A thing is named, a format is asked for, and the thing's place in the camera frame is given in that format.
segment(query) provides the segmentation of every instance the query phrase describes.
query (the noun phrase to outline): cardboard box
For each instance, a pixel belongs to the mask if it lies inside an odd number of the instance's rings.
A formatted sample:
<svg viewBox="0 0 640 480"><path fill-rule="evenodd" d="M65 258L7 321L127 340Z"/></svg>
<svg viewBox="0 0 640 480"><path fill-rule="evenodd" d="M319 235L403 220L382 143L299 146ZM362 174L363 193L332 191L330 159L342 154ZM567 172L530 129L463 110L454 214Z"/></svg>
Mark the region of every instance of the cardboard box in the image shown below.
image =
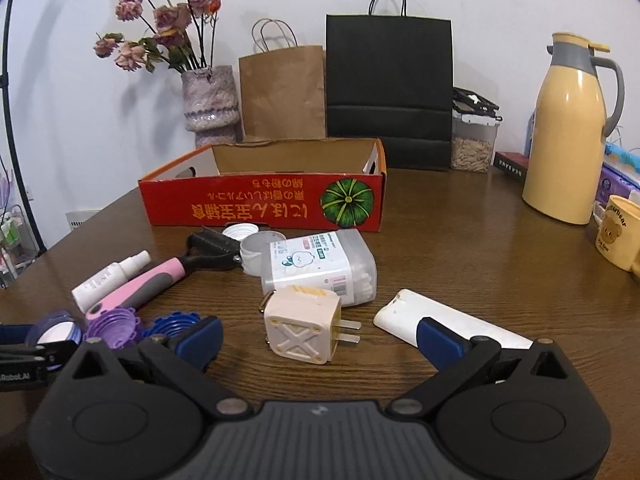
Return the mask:
<svg viewBox="0 0 640 480"><path fill-rule="evenodd" d="M379 139L204 146L143 177L153 225L379 231L386 163Z"/></svg>

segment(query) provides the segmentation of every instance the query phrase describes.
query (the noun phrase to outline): cup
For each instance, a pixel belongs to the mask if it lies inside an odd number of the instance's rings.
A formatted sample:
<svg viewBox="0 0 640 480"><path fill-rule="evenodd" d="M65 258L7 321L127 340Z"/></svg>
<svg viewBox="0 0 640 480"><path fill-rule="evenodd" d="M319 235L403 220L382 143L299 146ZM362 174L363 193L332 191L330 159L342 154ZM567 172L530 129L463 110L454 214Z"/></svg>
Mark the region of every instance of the cup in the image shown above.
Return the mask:
<svg viewBox="0 0 640 480"><path fill-rule="evenodd" d="M596 236L600 254L640 278L640 205L611 195Z"/></svg>

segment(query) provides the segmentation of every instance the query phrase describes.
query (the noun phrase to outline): blue bottle cap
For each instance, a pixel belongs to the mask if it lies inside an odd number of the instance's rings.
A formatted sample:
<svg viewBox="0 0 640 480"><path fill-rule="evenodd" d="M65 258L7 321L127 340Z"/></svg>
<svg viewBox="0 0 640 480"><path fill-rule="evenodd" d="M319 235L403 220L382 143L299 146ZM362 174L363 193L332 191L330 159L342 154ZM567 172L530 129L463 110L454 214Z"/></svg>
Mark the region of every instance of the blue bottle cap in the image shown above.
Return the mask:
<svg viewBox="0 0 640 480"><path fill-rule="evenodd" d="M196 312L191 312L190 314L174 312L168 316L158 317L153 325L143 332L142 337L149 337L153 334L174 337L199 321L200 316Z"/></svg>
<svg viewBox="0 0 640 480"><path fill-rule="evenodd" d="M39 319L27 333L24 342L27 346L66 340L79 342L78 333L81 330L73 316L66 310L58 310Z"/></svg>

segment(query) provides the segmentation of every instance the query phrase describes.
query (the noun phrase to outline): power plug adapter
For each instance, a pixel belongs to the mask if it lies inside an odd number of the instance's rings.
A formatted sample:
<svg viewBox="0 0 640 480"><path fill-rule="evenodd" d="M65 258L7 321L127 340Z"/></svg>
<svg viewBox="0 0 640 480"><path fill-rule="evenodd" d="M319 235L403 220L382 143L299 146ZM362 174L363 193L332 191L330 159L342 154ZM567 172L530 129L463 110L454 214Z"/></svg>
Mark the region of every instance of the power plug adapter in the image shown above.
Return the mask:
<svg viewBox="0 0 640 480"><path fill-rule="evenodd" d="M264 305L271 350L318 365L331 361L339 340L360 341L360 336L340 332L341 328L359 330L362 326L341 319L340 310L340 296L331 290L289 285L274 291Z"/></svg>

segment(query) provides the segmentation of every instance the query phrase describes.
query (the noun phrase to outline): brown paper bag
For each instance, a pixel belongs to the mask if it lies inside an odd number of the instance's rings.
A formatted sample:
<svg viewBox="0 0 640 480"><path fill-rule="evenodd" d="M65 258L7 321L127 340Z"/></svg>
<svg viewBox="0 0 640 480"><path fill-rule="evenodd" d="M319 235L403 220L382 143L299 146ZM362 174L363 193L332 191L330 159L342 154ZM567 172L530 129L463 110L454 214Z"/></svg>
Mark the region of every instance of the brown paper bag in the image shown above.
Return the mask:
<svg viewBox="0 0 640 480"><path fill-rule="evenodd" d="M326 137L322 46L298 46L280 20L259 20L252 34L261 23L262 41L254 35L254 42L263 52L239 59L245 141ZM269 23L289 28L292 43L280 28L287 48L268 49Z"/></svg>

